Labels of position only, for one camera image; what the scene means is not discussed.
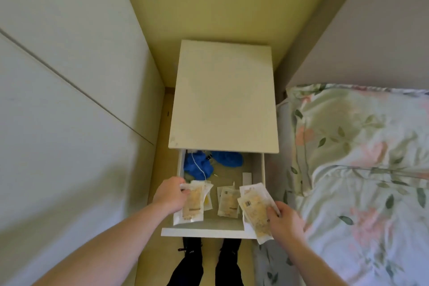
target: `white wardrobe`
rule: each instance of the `white wardrobe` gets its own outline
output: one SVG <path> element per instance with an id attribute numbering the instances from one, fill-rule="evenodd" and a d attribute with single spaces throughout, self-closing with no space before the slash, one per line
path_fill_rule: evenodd
<path id="1" fill-rule="evenodd" d="M 163 97 L 129 0 L 0 0 L 0 285 L 146 205 Z"/>

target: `black pants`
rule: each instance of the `black pants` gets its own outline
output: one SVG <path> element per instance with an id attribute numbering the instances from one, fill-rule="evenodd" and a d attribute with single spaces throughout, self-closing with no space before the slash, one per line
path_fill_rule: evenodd
<path id="1" fill-rule="evenodd" d="M 167 286 L 198 286 L 203 272 L 201 252 L 190 253 L 180 261 Z M 243 286 L 237 254 L 221 251 L 216 265 L 215 285 Z"/>

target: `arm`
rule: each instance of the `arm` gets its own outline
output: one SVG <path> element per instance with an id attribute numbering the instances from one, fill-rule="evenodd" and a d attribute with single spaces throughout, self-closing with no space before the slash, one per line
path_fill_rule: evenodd
<path id="1" fill-rule="evenodd" d="M 268 218 L 273 238 L 287 252 L 307 286 L 346 286 L 324 260 L 308 246 L 304 237 L 304 221 L 283 202 L 275 202 L 282 214 L 277 217 L 271 207 Z"/>
<path id="2" fill-rule="evenodd" d="M 181 177 L 164 180 L 150 205 L 85 243 L 34 286 L 121 285 L 156 227 L 185 204 L 189 190 L 181 191 L 181 183 Z"/>

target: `floral bedding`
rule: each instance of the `floral bedding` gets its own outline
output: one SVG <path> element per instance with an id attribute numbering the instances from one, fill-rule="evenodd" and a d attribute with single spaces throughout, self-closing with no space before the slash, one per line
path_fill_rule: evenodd
<path id="1" fill-rule="evenodd" d="M 426 93 L 318 84 L 288 89 L 278 108 L 267 189 L 298 210 L 312 249 L 350 285 L 428 284 Z M 302 283 L 275 241 L 255 245 L 254 261 L 256 285 Z"/>

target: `blue fabric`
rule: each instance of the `blue fabric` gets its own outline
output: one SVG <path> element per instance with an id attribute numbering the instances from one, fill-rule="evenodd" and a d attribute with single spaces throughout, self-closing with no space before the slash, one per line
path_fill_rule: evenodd
<path id="1" fill-rule="evenodd" d="M 185 165 L 183 167 L 185 172 L 195 177 L 196 180 L 208 179 L 210 175 L 212 175 L 214 169 L 206 157 L 207 156 L 201 150 L 196 153 L 187 153 L 185 156 Z"/>
<path id="2" fill-rule="evenodd" d="M 212 157 L 220 164 L 230 168 L 237 168 L 243 165 L 243 155 L 237 152 L 213 151 Z"/>

